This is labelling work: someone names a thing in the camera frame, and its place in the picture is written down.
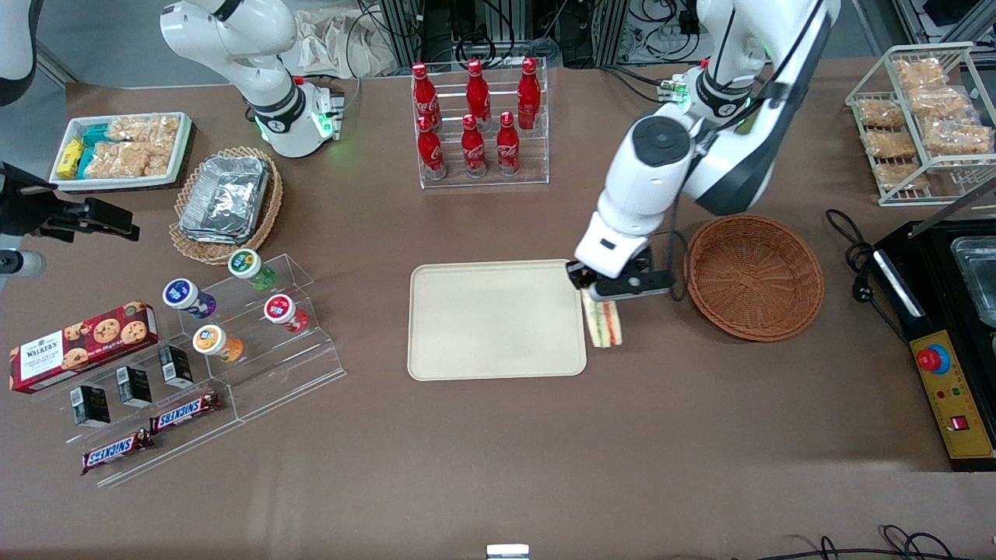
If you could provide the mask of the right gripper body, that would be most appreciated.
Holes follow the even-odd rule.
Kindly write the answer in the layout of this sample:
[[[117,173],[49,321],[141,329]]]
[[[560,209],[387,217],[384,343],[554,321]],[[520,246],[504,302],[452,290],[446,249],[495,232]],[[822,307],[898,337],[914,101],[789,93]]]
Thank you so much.
[[[68,203],[57,198],[52,184],[9,163],[2,164],[1,233],[34,236],[47,219],[68,220]]]

